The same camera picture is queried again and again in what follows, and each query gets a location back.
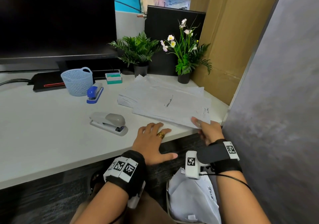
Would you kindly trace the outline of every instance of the blue stapler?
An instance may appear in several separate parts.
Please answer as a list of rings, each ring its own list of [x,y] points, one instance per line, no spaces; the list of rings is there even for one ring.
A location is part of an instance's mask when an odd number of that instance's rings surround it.
[[[94,85],[92,85],[88,90],[87,90],[87,100],[86,103],[88,104],[95,104],[102,91],[103,91],[103,87],[102,87],[102,83],[95,83]]]

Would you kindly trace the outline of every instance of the paper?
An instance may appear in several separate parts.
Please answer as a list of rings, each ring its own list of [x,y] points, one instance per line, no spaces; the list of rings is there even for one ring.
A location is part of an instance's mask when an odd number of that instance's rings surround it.
[[[207,175],[193,180],[182,174],[180,168],[168,184],[171,212],[183,222],[221,224],[215,192]]]
[[[174,122],[189,127],[194,116],[210,123],[211,100],[204,97],[203,87],[181,88],[154,77],[138,76],[121,92],[118,104],[133,108],[132,113]]]

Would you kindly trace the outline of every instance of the forearm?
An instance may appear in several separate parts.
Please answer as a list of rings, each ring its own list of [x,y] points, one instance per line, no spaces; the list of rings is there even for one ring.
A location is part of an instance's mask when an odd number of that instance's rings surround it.
[[[75,224],[108,224],[124,211],[129,195],[117,185],[106,182]]]
[[[221,174],[235,177],[246,183],[240,171],[226,171]],[[221,212],[226,224],[270,224],[257,199],[244,184],[234,179],[217,176]]]

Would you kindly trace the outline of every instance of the black monitor screen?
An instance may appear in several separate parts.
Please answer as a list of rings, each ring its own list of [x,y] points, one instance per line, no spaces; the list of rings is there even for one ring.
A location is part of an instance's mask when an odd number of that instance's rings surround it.
[[[114,0],[0,0],[0,58],[93,54],[113,40]]]

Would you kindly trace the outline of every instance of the hand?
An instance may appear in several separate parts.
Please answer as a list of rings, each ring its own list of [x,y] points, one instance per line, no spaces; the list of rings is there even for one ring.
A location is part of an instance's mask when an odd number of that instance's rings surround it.
[[[198,120],[196,117],[191,118],[192,123],[195,126],[201,126],[201,130],[198,131],[202,140],[205,141],[205,144],[208,146],[211,143],[215,142],[218,139],[225,138],[222,131],[221,126],[216,121],[211,121],[210,124]]]
[[[146,165],[159,164],[168,160],[178,157],[175,153],[161,154],[159,146],[162,139],[157,136],[160,127],[164,126],[163,123],[149,123],[146,127],[138,129],[138,136],[136,137],[132,150],[139,152],[143,155]],[[164,134],[171,132],[171,129],[162,129]]]

